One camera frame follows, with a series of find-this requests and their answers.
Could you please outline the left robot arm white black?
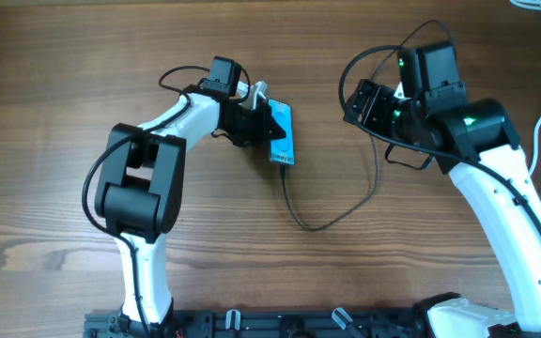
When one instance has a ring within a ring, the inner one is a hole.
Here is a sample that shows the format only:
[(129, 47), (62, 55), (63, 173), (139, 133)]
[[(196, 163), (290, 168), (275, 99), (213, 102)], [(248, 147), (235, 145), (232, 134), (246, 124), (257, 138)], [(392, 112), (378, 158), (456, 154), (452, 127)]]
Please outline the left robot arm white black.
[(179, 89), (177, 103), (138, 126), (119, 123), (89, 170), (92, 203), (82, 203), (94, 227), (114, 238), (121, 253), (125, 299), (110, 329), (125, 337), (179, 337), (167, 281), (166, 236), (181, 207), (187, 152), (202, 138), (234, 146), (267, 145), (270, 160), (295, 162), (291, 107), (251, 83), (238, 62), (217, 56), (207, 77)]

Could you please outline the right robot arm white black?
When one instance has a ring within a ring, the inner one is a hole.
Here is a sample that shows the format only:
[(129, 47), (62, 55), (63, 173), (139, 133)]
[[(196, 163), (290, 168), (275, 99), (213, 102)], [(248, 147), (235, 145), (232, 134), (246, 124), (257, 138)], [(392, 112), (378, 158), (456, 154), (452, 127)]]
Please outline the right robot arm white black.
[(417, 302), (421, 337), (541, 337), (541, 201), (518, 133), (493, 99), (468, 100), (456, 48), (444, 41), (393, 47), (399, 89), (361, 80), (339, 101), (346, 120), (389, 147), (425, 153), (465, 197), (507, 282), (514, 308), (476, 305), (457, 293)]

